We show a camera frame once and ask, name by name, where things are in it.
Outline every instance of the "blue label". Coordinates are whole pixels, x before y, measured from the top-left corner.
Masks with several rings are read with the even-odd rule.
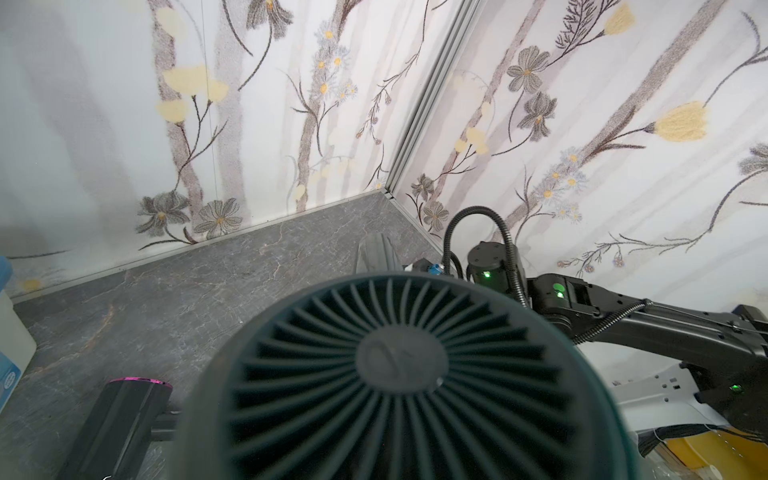
[[[0,412],[18,383],[22,371],[0,352]]]

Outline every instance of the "coiled cable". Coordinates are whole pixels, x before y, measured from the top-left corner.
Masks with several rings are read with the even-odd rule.
[[[459,280],[464,280],[464,276],[462,275],[462,263],[458,261],[458,257],[455,253],[451,252],[451,261],[453,262],[453,266],[456,267],[456,276]]]
[[[481,214],[489,217],[491,220],[493,220],[496,223],[496,226],[498,229],[502,232],[502,238],[504,239],[504,249],[506,253],[506,261],[504,268],[507,273],[507,281],[509,285],[512,288],[512,292],[514,293],[515,297],[517,298],[518,302],[524,306],[525,308],[531,308],[528,305],[528,298],[525,295],[525,290],[523,289],[522,282],[520,279],[520,274],[518,272],[516,263],[515,263],[515,252],[512,250],[512,247],[515,245],[512,243],[512,235],[509,233],[509,229],[507,228],[507,224],[504,222],[504,219],[499,216],[496,212],[491,210],[488,207],[483,207],[481,205],[475,205],[474,207],[466,207],[464,210],[461,210],[458,212],[452,219],[451,223],[448,224],[448,226],[445,228],[445,235],[443,236],[442,240],[442,264],[443,268],[445,269],[446,274],[451,273],[451,267],[450,267],[450,259],[451,259],[451,236],[453,235],[453,230],[456,228],[456,224],[460,222],[464,217],[468,217],[469,215],[473,214]]]
[[[646,299],[638,300],[637,302],[632,303],[631,305],[627,305],[621,310],[616,310],[611,315],[605,317],[605,319],[603,319],[603,321],[600,322],[599,324],[593,326],[592,328],[582,333],[581,335],[576,335],[573,338],[574,345],[588,342],[589,340],[603,333],[605,330],[611,328],[619,320],[626,318],[630,313],[637,312],[638,310],[653,304],[654,304],[653,302],[651,302],[649,299],[646,298]]]

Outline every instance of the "gray marble floor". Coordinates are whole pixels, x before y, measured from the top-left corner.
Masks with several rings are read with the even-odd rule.
[[[110,379],[165,380],[180,408],[243,323],[305,286],[351,273],[357,243],[374,232],[389,236],[403,263],[437,260],[373,194],[17,304],[38,351],[0,415],[0,477],[54,478]],[[167,478],[170,448],[153,444],[139,479]]]

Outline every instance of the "circular fan grille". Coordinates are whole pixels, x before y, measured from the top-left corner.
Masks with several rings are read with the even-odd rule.
[[[557,335],[453,279],[352,277],[238,333],[195,415],[214,419],[221,478],[587,478],[599,401],[574,392],[583,373]]]

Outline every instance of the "floral wallpaper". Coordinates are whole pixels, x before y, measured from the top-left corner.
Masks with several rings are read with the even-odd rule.
[[[380,188],[459,4],[5,2],[9,294]]]
[[[438,242],[493,208],[529,276],[768,311],[767,35],[758,1],[488,0],[396,198]]]

